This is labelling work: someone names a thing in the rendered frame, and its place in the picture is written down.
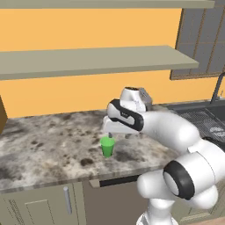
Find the beige wall shelf under ceiling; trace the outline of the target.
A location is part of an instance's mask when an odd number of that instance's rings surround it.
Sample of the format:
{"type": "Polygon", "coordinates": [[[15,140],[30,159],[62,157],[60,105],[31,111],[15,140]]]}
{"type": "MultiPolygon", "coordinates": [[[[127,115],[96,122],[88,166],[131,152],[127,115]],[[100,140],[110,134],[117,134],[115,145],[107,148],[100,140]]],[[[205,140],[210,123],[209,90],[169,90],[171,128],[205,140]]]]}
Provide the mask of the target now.
{"type": "Polygon", "coordinates": [[[212,9],[215,0],[0,0],[0,9],[212,9]]]}

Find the green plastic cup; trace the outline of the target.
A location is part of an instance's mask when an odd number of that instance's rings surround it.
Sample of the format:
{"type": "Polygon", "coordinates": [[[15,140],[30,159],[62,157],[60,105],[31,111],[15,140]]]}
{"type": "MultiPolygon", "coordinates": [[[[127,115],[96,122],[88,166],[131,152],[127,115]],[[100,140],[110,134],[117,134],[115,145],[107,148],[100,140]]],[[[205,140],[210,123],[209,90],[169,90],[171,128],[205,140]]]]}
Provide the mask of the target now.
{"type": "Polygon", "coordinates": [[[115,144],[115,140],[113,138],[105,136],[100,139],[100,144],[103,156],[110,157],[113,154],[113,147],[115,144]]]}

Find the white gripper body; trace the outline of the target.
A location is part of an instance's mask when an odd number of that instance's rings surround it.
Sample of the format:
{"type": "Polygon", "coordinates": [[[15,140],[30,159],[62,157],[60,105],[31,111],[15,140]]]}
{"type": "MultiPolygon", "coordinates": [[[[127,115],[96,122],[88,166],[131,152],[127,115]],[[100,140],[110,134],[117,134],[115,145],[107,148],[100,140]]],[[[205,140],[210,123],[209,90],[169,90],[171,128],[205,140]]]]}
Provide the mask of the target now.
{"type": "Polygon", "coordinates": [[[113,122],[107,116],[103,119],[103,132],[111,134],[137,134],[136,130],[119,122],[113,122]]]}

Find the brown wooden cabinet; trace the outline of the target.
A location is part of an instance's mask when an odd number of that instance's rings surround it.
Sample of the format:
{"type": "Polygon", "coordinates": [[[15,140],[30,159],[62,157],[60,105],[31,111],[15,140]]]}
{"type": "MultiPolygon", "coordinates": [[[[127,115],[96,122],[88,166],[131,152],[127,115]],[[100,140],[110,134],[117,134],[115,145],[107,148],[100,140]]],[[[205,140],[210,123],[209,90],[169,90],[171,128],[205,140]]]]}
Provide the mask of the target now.
{"type": "Polygon", "coordinates": [[[3,103],[3,100],[2,98],[0,97],[0,134],[3,132],[4,130],[4,126],[7,122],[7,113],[5,111],[5,108],[4,108],[4,103],[3,103]]]}

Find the window with brown frame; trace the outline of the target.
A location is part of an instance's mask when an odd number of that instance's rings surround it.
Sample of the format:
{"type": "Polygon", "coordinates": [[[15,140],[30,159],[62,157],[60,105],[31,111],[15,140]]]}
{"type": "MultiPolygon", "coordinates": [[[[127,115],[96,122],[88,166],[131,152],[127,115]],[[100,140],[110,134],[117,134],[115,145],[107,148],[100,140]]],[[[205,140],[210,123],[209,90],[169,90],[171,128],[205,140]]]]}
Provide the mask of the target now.
{"type": "Polygon", "coordinates": [[[225,71],[225,0],[214,0],[213,9],[183,9],[176,49],[200,65],[172,70],[171,80],[218,76],[225,71]]]}

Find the beige cupboard under sink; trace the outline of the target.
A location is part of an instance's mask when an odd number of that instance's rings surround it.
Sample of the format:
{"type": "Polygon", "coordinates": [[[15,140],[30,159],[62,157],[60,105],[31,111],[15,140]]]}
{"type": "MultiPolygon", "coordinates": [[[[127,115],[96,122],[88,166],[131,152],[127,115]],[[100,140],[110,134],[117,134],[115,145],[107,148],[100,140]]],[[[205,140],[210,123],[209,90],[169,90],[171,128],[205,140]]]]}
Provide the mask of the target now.
{"type": "Polygon", "coordinates": [[[216,205],[210,209],[195,209],[187,206],[181,200],[177,200],[172,208],[172,217],[179,225],[187,225],[195,222],[217,219],[225,210],[225,200],[220,198],[216,205]]]}

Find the long beige wall shelf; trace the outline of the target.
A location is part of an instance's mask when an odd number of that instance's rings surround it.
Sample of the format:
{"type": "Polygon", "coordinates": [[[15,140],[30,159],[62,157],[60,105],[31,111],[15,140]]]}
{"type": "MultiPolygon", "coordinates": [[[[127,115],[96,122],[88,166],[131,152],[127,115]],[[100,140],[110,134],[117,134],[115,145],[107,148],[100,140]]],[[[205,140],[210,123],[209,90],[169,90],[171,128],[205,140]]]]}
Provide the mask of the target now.
{"type": "Polygon", "coordinates": [[[0,52],[0,81],[198,67],[169,46],[0,52]]]}

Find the dark grey tap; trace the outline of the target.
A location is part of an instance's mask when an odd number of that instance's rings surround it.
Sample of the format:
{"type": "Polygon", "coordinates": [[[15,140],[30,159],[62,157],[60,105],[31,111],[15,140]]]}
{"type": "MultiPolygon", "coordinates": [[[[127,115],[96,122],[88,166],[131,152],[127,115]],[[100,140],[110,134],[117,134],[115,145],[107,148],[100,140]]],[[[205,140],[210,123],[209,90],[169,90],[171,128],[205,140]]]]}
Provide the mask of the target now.
{"type": "Polygon", "coordinates": [[[216,98],[218,96],[218,91],[219,91],[220,86],[221,86],[221,81],[222,81],[222,79],[223,79],[224,76],[225,76],[225,72],[222,72],[218,76],[218,80],[217,80],[217,83],[216,83],[216,86],[215,86],[215,89],[214,89],[213,96],[212,96],[211,101],[210,101],[210,105],[212,105],[216,101],[216,98]]]}

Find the beige cupboard door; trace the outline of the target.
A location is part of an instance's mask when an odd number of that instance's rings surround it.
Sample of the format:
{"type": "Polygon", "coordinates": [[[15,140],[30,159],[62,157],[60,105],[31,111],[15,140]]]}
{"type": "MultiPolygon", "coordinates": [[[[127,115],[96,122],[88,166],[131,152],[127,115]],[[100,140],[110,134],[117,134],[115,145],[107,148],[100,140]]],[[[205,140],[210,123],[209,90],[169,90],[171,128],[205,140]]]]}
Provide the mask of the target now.
{"type": "Polygon", "coordinates": [[[87,225],[81,182],[0,191],[1,225],[87,225]],[[68,214],[63,187],[69,188],[68,214]]]}

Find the brown dishwasher front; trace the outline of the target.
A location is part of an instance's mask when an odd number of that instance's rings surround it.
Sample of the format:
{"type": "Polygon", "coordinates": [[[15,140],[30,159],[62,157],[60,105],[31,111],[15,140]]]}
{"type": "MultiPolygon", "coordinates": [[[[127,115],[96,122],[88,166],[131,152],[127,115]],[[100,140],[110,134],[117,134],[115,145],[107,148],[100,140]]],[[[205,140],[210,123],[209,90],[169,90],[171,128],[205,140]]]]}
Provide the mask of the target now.
{"type": "Polygon", "coordinates": [[[136,180],[137,176],[103,180],[100,187],[83,182],[87,225],[135,225],[148,206],[136,180]]]}

